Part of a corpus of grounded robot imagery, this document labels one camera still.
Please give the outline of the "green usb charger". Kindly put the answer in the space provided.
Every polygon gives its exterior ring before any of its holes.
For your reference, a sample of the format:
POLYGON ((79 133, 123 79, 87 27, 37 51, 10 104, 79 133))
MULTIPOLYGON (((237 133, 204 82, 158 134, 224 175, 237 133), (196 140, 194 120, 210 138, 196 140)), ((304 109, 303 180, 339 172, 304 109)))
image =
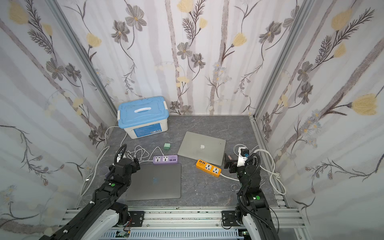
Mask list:
POLYGON ((163 149, 164 149, 165 151, 169 151, 169 150, 171 149, 171 144, 169 144, 169 143, 165 143, 163 149))

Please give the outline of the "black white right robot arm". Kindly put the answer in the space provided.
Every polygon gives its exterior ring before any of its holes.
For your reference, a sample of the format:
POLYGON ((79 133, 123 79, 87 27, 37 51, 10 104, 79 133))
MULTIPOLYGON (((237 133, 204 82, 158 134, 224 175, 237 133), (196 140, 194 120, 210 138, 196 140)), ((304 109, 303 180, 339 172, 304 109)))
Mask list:
POLYGON ((245 240, 278 240, 279 227, 275 227, 265 194, 261 189, 261 158, 246 147, 238 149, 238 160, 225 155, 225 169, 237 175, 241 186, 237 191, 238 203, 233 211, 222 211, 222 228, 240 227, 239 236, 245 240))

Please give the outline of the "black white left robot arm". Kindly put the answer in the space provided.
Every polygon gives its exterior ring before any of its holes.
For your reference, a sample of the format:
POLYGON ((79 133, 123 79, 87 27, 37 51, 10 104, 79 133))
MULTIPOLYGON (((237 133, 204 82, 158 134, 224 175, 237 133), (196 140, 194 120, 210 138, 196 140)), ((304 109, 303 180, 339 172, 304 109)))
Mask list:
POLYGON ((66 225, 41 240, 98 240, 114 226, 127 226, 132 217, 128 206, 118 202, 132 183, 132 174, 141 169, 138 159, 125 158, 122 145, 109 166, 105 182, 94 191, 91 201, 66 225))

